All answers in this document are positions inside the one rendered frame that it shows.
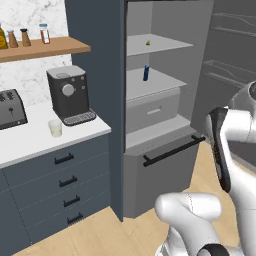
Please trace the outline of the grey fridge crisper drawer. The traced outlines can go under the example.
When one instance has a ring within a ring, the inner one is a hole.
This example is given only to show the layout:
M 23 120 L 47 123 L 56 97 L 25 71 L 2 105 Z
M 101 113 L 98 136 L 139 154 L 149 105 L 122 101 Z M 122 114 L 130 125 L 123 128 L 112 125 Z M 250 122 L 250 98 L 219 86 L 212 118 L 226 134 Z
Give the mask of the grey fridge crisper drawer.
M 131 133 L 177 116 L 180 89 L 129 100 L 126 103 L 126 132 Z

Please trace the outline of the grey fridge shelf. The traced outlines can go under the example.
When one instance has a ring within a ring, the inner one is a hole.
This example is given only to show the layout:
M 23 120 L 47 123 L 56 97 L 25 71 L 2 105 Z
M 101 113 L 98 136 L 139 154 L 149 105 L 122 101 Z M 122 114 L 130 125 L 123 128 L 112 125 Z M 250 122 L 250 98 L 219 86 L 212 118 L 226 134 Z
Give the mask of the grey fridge shelf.
M 149 46 L 146 45 L 148 40 L 151 42 Z M 192 47 L 192 44 L 154 34 L 133 35 L 127 38 L 128 57 L 184 47 Z
M 126 99 L 132 100 L 184 86 L 185 82 L 154 69 L 149 70 L 148 80 L 143 80 L 144 69 L 130 70 L 126 74 Z

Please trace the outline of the grey open fridge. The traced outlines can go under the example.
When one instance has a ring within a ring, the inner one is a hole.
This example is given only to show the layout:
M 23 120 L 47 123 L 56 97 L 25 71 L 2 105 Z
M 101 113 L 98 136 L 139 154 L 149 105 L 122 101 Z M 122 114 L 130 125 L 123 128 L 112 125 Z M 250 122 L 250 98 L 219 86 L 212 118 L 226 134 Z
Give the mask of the grey open fridge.
M 192 47 L 127 56 L 126 74 L 149 65 L 185 82 L 180 89 L 177 116 L 127 133 L 125 153 L 144 153 L 174 142 L 191 133 L 196 92 L 214 0 L 128 0 L 126 3 L 126 43 L 133 35 L 154 34 L 192 44 Z

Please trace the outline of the grey fridge door rack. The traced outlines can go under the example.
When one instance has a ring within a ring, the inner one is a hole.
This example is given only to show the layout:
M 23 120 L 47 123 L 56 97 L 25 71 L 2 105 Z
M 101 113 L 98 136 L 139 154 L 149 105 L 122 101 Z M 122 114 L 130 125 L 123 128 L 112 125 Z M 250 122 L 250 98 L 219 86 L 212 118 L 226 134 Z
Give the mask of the grey fridge door rack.
M 228 13 L 215 13 L 211 18 L 214 30 L 256 37 L 256 17 Z
M 222 83 L 241 89 L 256 81 L 256 72 L 216 60 L 209 60 L 202 64 L 200 80 L 211 84 Z

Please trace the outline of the grey fridge door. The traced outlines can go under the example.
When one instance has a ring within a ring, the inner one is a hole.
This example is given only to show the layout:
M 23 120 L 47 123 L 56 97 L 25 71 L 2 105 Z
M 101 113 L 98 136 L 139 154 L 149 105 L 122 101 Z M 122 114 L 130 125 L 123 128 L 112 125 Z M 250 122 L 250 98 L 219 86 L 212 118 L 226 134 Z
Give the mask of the grey fridge door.
M 212 15 L 215 13 L 256 17 L 256 0 L 215 0 Z M 209 60 L 256 72 L 256 37 L 214 30 L 210 23 L 203 62 Z M 204 133 L 207 113 L 226 106 L 239 90 L 222 83 L 202 82 L 199 78 L 192 126 Z

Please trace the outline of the grey freezer drawer front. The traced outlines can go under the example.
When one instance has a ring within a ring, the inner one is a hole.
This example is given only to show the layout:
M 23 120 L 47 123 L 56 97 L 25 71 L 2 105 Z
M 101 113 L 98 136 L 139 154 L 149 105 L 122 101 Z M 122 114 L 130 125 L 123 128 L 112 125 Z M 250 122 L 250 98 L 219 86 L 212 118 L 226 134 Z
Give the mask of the grey freezer drawer front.
M 153 208 L 159 195 L 182 192 L 190 186 L 199 144 L 148 167 L 143 166 L 143 156 L 154 158 L 190 142 L 192 135 L 201 137 L 191 133 L 144 153 L 124 154 L 124 217 L 136 218 Z

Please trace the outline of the dark blue tall cabinet panel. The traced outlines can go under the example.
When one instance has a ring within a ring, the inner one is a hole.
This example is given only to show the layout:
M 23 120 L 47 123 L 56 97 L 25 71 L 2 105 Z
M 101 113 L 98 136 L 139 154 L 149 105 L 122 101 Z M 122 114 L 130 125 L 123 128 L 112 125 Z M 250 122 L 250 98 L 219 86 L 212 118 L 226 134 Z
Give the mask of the dark blue tall cabinet panel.
M 127 0 L 64 0 L 69 36 L 91 47 L 72 56 L 87 73 L 90 107 L 110 127 L 111 208 L 123 217 Z

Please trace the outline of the black coffee machine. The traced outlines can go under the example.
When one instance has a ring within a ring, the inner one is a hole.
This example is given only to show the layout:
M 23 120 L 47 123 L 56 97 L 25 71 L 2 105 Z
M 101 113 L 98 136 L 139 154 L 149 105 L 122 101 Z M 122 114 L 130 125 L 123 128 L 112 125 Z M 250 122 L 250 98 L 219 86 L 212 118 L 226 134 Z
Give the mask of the black coffee machine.
M 86 71 L 71 65 L 46 71 L 52 108 L 66 126 L 75 126 L 96 118 L 89 107 Z

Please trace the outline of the dark grey toaster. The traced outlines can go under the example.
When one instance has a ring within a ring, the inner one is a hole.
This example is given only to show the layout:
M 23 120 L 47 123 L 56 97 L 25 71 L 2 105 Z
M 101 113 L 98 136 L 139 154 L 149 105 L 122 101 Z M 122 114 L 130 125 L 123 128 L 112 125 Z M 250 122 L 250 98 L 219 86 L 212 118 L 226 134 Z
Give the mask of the dark grey toaster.
M 28 122 L 23 101 L 16 89 L 0 91 L 0 130 Z

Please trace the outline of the spice jar with white lid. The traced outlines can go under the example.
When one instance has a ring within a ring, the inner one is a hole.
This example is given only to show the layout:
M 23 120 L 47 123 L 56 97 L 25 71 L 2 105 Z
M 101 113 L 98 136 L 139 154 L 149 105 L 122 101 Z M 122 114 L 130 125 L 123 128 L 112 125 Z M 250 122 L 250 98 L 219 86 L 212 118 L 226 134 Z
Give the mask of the spice jar with white lid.
M 48 31 L 48 25 L 46 23 L 42 23 L 39 25 L 39 28 L 40 28 L 42 42 L 44 44 L 49 44 L 50 36 L 49 36 L 49 31 Z

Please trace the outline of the brown shaker with dark top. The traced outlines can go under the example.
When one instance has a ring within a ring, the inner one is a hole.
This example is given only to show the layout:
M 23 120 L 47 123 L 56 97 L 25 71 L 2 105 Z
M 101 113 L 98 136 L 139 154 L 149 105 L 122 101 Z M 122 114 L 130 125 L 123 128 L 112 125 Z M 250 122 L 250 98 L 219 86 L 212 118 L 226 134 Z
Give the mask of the brown shaker with dark top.
M 24 47 L 30 47 L 31 46 L 31 42 L 27 33 L 27 29 L 26 28 L 22 28 L 21 29 L 21 33 L 22 33 L 22 44 Z

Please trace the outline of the brown shaker with pale top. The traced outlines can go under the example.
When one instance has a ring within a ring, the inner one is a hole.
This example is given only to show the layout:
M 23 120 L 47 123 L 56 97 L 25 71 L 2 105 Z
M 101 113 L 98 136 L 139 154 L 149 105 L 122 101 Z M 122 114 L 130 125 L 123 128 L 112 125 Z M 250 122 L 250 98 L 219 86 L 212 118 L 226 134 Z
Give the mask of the brown shaker with pale top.
M 17 40 L 16 40 L 13 30 L 8 30 L 8 38 L 9 38 L 9 46 L 11 48 L 17 48 L 18 43 L 17 43 Z

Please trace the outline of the dark blue cupboard door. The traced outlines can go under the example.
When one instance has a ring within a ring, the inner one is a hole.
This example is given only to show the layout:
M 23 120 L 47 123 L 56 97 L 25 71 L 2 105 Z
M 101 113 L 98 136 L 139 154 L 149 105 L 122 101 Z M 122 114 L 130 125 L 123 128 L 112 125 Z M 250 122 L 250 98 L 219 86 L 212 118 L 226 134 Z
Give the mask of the dark blue cupboard door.
M 12 256 L 29 245 L 26 229 L 0 170 L 0 256 Z

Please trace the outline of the yellow oil bottle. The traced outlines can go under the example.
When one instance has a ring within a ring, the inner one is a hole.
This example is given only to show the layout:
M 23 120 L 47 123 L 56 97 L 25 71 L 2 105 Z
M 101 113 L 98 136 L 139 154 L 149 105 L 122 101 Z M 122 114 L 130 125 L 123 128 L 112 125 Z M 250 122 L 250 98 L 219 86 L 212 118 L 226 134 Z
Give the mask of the yellow oil bottle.
M 6 36 L 5 36 L 5 33 L 4 33 L 4 31 L 1 27 L 1 23 L 0 23 L 0 49 L 8 49 Z

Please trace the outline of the wooden wall shelf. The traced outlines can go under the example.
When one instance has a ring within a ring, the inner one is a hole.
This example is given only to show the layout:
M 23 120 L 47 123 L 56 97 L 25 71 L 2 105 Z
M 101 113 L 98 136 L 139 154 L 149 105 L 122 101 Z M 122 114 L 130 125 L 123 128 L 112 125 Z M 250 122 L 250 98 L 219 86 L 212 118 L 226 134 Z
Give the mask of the wooden wall shelf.
M 89 45 L 71 37 L 52 38 L 49 44 L 40 39 L 32 40 L 29 47 L 19 41 L 18 45 L 18 48 L 0 49 L 0 63 L 91 51 Z

